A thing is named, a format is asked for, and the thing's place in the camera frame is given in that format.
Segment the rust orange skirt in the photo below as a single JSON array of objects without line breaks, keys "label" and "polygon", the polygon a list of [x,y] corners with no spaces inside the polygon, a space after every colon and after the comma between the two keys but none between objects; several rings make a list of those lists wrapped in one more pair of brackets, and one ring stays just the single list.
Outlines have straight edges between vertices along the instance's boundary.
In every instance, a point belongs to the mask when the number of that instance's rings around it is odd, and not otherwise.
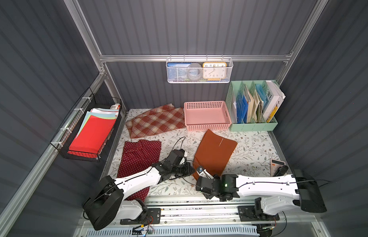
[{"label": "rust orange skirt", "polygon": [[236,146],[236,141],[207,130],[194,155],[194,169],[201,166],[211,176],[221,176]]}]

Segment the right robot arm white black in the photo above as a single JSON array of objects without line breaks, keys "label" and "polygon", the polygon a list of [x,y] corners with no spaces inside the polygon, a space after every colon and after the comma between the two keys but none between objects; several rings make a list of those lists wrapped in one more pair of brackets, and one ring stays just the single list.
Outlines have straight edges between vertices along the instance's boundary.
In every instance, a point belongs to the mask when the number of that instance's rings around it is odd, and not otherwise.
[{"label": "right robot arm white black", "polygon": [[317,180],[298,169],[292,174],[276,177],[249,177],[237,174],[214,178],[200,176],[195,187],[207,199],[216,197],[220,201],[256,196],[256,216],[275,216],[295,207],[308,213],[327,211]]}]

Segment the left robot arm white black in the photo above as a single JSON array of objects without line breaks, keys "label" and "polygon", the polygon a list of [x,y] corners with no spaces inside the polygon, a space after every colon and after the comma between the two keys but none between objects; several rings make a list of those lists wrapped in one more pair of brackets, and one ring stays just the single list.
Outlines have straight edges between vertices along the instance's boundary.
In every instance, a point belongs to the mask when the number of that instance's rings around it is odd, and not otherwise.
[{"label": "left robot arm white black", "polygon": [[104,229],[115,219],[145,223],[150,218],[143,201],[127,198],[164,181],[193,175],[195,169],[187,160],[187,154],[183,149],[175,149],[164,160],[136,174],[117,179],[109,175],[103,177],[84,201],[83,215],[96,231]]}]

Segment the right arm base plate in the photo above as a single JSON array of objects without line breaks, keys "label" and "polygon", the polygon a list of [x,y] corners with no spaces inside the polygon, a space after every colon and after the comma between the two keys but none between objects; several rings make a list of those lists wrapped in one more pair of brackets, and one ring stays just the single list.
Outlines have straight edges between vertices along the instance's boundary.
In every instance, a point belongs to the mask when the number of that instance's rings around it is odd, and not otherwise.
[{"label": "right arm base plate", "polygon": [[272,216],[264,213],[256,214],[255,206],[243,205],[238,206],[238,215],[241,222],[253,222],[253,221],[278,221],[280,217],[278,214]]}]

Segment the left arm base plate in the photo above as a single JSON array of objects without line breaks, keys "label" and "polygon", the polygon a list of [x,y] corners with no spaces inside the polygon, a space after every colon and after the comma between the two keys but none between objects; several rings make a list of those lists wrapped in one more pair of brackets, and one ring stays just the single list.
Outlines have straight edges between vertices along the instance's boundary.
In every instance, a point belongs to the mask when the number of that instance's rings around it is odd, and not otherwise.
[{"label": "left arm base plate", "polygon": [[148,208],[143,210],[142,213],[134,220],[131,219],[121,219],[121,225],[134,225],[134,224],[159,224],[161,218],[160,208]]}]

